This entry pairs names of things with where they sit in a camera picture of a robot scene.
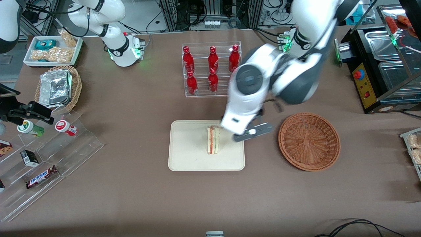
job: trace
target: brown table surface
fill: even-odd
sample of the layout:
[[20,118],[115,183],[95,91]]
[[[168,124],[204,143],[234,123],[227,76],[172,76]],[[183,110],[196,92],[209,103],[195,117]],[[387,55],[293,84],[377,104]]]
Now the brown table surface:
[[[338,38],[347,30],[340,27]],[[171,123],[219,119],[226,104],[226,97],[185,98],[182,43],[240,40],[247,52],[267,41],[251,30],[152,39],[145,59],[127,68],[110,60],[100,38],[84,39],[77,67],[83,89],[75,111],[106,145],[14,220],[0,223],[2,236],[184,237],[223,230],[227,237],[311,237],[329,233],[346,218],[421,235],[420,180],[399,137],[420,121],[401,113],[363,114],[347,67],[332,62],[325,64],[308,102],[285,106],[283,113],[268,104],[264,116],[276,129],[298,112],[326,118],[342,146],[331,168],[305,172],[292,166],[279,150],[276,131],[245,141],[242,171],[170,171]],[[20,101],[33,100],[45,71],[22,67]],[[16,126],[7,126],[5,137],[16,135]],[[378,236],[372,227],[348,228],[341,236]]]

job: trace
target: red bottle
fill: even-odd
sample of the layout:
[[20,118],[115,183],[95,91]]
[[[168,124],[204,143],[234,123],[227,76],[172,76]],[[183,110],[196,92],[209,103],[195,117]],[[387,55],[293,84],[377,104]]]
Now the red bottle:
[[216,92],[218,90],[218,76],[214,68],[209,68],[209,91]]
[[189,94],[197,95],[197,81],[196,78],[193,76],[192,71],[187,72],[187,88],[189,90]]
[[193,61],[193,55],[190,53],[188,46],[183,47],[183,63],[186,71],[195,72],[195,62]]
[[209,63],[209,68],[214,68],[216,72],[218,71],[218,56],[216,55],[215,46],[210,47],[208,63]]
[[232,46],[232,52],[229,56],[228,70],[230,72],[233,72],[238,67],[239,62],[240,62],[240,54],[238,53],[238,45],[234,44]]

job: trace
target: snickers bar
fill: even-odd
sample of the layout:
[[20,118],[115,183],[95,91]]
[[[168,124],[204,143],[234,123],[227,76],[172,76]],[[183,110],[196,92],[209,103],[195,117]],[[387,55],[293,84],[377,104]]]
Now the snickers bar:
[[53,165],[48,170],[40,173],[35,178],[31,179],[29,182],[26,182],[27,189],[33,188],[37,183],[41,183],[46,178],[50,177],[52,174],[56,172],[58,172],[58,170],[56,169],[56,166]]

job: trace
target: acrylic display stand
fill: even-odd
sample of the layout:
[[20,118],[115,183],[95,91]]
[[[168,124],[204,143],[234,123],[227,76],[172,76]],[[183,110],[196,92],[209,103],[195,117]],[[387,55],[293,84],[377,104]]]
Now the acrylic display stand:
[[[240,54],[241,64],[241,41],[233,42],[215,42],[215,43],[184,43],[184,46],[190,48],[190,53],[193,56],[195,62],[195,73],[194,76],[197,80],[197,95],[189,94],[187,89],[187,71],[183,64],[183,50],[181,48],[181,66],[183,67],[183,79],[184,79],[184,93],[186,97],[213,97],[213,96],[226,96],[228,94],[228,83],[231,77],[231,72],[228,70],[229,55],[232,51],[232,46],[238,44],[238,53]],[[209,91],[209,48],[211,46],[216,47],[216,54],[219,57],[218,72],[218,90],[216,92]]]
[[[10,141],[13,150],[0,158],[0,180],[5,186],[0,193],[1,221],[11,221],[104,146],[83,126],[78,113],[59,107],[51,116],[54,117],[53,125],[41,121],[36,123],[45,129],[41,137],[28,134],[16,136]],[[55,123],[61,119],[77,127],[75,136],[55,130]],[[40,164],[36,167],[25,166],[20,155],[22,150],[34,152]],[[58,173],[33,188],[26,188],[25,182],[53,165],[59,170]]]

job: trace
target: wicker basket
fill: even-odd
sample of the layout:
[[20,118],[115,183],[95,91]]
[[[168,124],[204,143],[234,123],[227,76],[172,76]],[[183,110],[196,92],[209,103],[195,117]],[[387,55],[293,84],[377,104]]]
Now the wicker basket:
[[[82,90],[82,81],[80,79],[77,70],[72,66],[57,66],[53,67],[50,71],[58,70],[58,69],[67,69],[72,74],[72,100],[68,105],[66,105],[66,109],[68,111],[72,110],[75,106],[77,101],[79,100],[80,91]],[[35,101],[38,102],[40,100],[40,88],[41,88],[41,80],[38,82],[37,91],[35,92]]]
[[335,128],[314,113],[297,113],[288,117],[279,130],[278,143],[285,158],[306,171],[329,168],[341,151]]

